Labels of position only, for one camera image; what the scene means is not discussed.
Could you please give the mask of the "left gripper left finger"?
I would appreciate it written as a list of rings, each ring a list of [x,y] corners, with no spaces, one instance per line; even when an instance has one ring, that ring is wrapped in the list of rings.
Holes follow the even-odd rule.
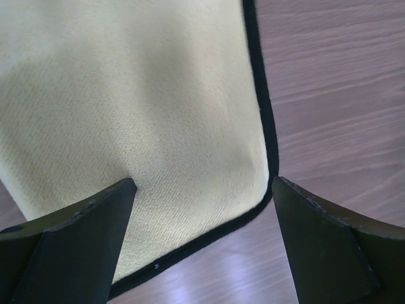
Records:
[[[1,231],[1,303],[106,303],[137,187],[97,194]]]

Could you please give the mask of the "dark grey towel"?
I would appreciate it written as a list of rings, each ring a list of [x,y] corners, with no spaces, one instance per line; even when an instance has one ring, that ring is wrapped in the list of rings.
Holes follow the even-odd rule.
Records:
[[[278,168],[254,1],[1,2],[1,181],[25,218],[137,186],[110,298],[255,219]]]

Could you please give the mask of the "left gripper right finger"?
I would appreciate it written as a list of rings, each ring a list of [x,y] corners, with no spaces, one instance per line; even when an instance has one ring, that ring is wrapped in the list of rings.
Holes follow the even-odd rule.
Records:
[[[299,303],[404,303],[404,228],[284,177],[272,190]]]

